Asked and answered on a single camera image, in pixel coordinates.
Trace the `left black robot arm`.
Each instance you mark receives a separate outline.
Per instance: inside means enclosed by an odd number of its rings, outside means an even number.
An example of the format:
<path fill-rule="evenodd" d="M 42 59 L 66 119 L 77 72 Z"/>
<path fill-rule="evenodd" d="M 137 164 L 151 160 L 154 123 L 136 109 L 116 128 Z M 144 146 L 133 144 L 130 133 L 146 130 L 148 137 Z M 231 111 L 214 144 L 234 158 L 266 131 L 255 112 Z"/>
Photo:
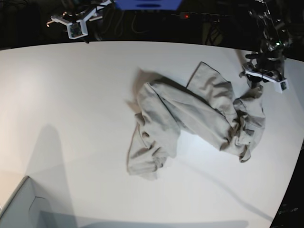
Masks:
<path fill-rule="evenodd" d="M 248 60 L 242 65 L 240 77 L 246 77 L 251 88 L 261 82 L 271 82 L 275 91 L 283 93 L 289 89 L 285 78 L 284 51 L 292 44 L 292 39 L 282 15 L 280 3 L 276 0 L 251 0 L 249 14 L 261 26 L 262 37 L 258 52 L 245 55 Z"/>

